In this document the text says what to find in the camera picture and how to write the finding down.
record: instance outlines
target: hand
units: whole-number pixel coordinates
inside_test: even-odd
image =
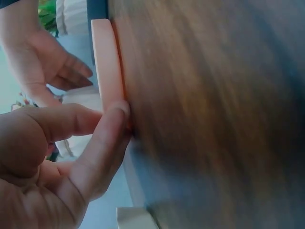
[[[0,222],[3,228],[75,228],[102,195],[130,140],[129,107],[101,114],[80,105],[21,108],[0,115]],[[93,133],[75,162],[44,160],[48,143]]]
[[[53,98],[47,83],[65,91],[90,86],[87,78],[92,71],[39,25],[37,5],[37,0],[20,0],[1,9],[1,40],[24,92],[38,106],[54,106],[60,102]]]

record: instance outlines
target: wooden surface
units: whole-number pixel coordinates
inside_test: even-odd
[[[136,139],[133,200],[161,229],[304,228],[303,0],[111,0]]]

